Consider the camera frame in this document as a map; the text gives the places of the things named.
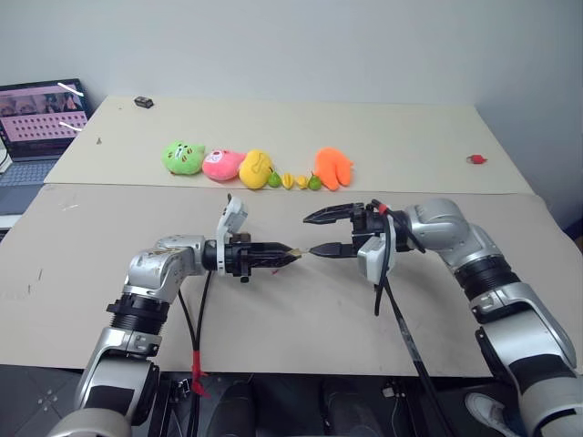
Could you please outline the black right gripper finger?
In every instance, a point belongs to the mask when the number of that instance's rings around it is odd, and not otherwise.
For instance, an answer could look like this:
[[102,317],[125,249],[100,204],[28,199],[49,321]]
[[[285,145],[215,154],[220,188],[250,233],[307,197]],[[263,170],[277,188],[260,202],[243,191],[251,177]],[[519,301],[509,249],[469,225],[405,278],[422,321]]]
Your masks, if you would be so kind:
[[354,248],[351,244],[341,242],[323,243],[309,249],[312,255],[329,259],[348,259],[354,257]]
[[321,208],[306,216],[302,222],[314,225],[326,225],[335,223],[338,220],[353,219],[364,211],[364,204],[348,203]]

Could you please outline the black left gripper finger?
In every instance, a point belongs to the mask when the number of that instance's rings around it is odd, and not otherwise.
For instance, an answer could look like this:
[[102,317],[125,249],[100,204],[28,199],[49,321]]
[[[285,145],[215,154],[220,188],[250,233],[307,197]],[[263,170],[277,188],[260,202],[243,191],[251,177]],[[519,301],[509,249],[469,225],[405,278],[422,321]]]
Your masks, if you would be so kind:
[[300,252],[289,252],[287,256],[252,256],[252,267],[262,269],[280,269],[300,259]]
[[255,256],[287,256],[292,248],[280,242],[253,242],[252,253]]

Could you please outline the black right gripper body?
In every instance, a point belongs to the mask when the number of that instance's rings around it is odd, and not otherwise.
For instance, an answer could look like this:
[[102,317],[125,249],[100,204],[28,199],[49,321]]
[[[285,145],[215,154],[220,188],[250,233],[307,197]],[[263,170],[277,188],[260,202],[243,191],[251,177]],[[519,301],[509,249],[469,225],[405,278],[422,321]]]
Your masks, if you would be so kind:
[[353,226],[352,246],[354,256],[357,255],[359,249],[370,237],[385,235],[383,218],[373,207],[354,204],[350,221]]

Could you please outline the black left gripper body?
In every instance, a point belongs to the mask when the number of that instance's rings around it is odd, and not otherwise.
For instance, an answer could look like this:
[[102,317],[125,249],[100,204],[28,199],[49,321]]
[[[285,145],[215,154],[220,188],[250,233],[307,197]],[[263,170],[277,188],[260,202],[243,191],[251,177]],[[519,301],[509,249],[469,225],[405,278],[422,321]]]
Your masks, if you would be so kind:
[[225,270],[241,283],[248,283],[251,276],[252,262],[251,234],[236,233],[229,238],[225,246]]

